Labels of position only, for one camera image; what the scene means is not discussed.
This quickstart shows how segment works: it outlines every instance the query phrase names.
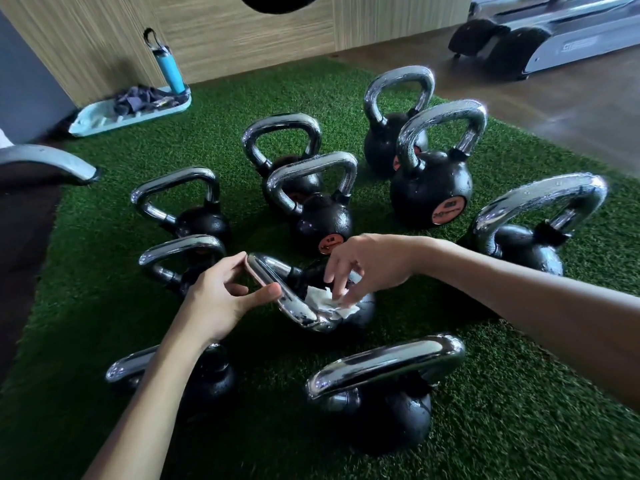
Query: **blue water bottle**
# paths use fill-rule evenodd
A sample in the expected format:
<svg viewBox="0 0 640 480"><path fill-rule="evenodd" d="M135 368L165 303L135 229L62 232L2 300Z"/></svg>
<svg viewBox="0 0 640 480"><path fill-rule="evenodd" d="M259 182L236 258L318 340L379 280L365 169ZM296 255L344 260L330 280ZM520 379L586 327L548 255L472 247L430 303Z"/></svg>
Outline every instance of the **blue water bottle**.
<svg viewBox="0 0 640 480"><path fill-rule="evenodd" d="M150 34L154 35L154 40L156 41L155 46L149 42ZM182 94L185 92L186 86L184 85L184 81L180 74L180 69L178 69L178 65L175 63L175 59L173 58L169 47L158 41L156 31L153 29L146 29L143 33L143 37L145 38L147 46L151 49L151 53L153 53L156 58L156 62L160 66L164 79L167 81L167 84L169 84L169 87L171 87L172 92L174 94Z"/></svg>

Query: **wooden wall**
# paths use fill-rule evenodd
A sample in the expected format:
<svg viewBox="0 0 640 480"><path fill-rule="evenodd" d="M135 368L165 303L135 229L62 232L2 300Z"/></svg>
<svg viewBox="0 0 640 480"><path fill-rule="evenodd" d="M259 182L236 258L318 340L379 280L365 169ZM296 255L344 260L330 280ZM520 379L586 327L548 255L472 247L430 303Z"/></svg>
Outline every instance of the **wooden wall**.
<svg viewBox="0 0 640 480"><path fill-rule="evenodd" d="M263 15L240 0L0 0L0 10L79 106L164 85L153 27L188 83L462 23L470 0L318 0Z"/></svg>

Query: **artificial turf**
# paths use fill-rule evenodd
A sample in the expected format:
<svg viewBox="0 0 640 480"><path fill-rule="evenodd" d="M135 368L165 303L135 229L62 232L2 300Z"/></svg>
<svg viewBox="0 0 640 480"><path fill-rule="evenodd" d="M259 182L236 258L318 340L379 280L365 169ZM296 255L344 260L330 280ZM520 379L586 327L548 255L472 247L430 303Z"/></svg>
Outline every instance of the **artificial turf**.
<svg viewBox="0 0 640 480"><path fill-rule="evenodd" d="M68 188L60 204L36 304L2 391L0 477L78 478L127 402L105 384L107 367L158 343L179 306L140 274L137 257L169 234L133 210L131 190L174 169L208 166L220 177L232 224L229 252L261 251L304 264L287 225L263 201L241 135L253 120L301 111L320 121L324 152L362 159L362 96L372 77L321 59L206 82L193 87L185 113L69 146L106 172L91 187ZM414 99L411 88L398 88L380 104L401 111ZM430 146L445 150L459 135L459 126L434 128ZM269 155L305 145L293 131L259 143ZM459 238L478 209L510 188L597 172L608 179L610 197L563 247L566 275L640 294L638 182L496 120L469 167L475 183L469 209L430 235ZM202 187L191 183L157 201L180 211L201 196ZM392 217L388 182L373 179L364 163L352 208L357 233L406 231ZM545 214L522 221L535 224ZM436 392L429 440L412 451L380 458L352 451L303 400L304 380L341 356L444 330L465 341L468 359ZM640 472L640 417L429 278L380 292L378 314L359 340L304 332L271 306L247 315L225 343L239 371L237 403L177 426L167 478L622 479Z"/></svg>

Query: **dark floor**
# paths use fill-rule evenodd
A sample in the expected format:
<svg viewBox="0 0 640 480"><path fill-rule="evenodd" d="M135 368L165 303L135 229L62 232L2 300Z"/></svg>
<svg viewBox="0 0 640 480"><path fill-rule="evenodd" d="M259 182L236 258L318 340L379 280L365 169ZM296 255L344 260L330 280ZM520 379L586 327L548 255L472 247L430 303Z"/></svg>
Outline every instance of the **dark floor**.
<svg viewBox="0 0 640 480"><path fill-rule="evenodd" d="M475 98L492 116L576 152L640 175L640 47L533 75L494 82L468 60L453 62L453 29L341 52L340 60L383 72L425 64L436 73L436 93ZM15 354L33 303L60 189L52 170L11 165L0 173L0 383Z"/></svg>

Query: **person's left hand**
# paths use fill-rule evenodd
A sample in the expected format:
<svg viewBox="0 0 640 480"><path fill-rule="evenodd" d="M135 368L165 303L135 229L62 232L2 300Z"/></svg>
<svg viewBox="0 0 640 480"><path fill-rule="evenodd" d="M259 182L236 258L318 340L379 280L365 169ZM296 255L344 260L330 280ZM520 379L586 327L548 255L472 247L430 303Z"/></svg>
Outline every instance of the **person's left hand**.
<svg viewBox="0 0 640 480"><path fill-rule="evenodd" d="M202 273L189 289L169 333L204 350L226 337L249 310L279 298L282 290L277 283L249 294L249 288L233 282L244 271L245 258L243 251Z"/></svg>

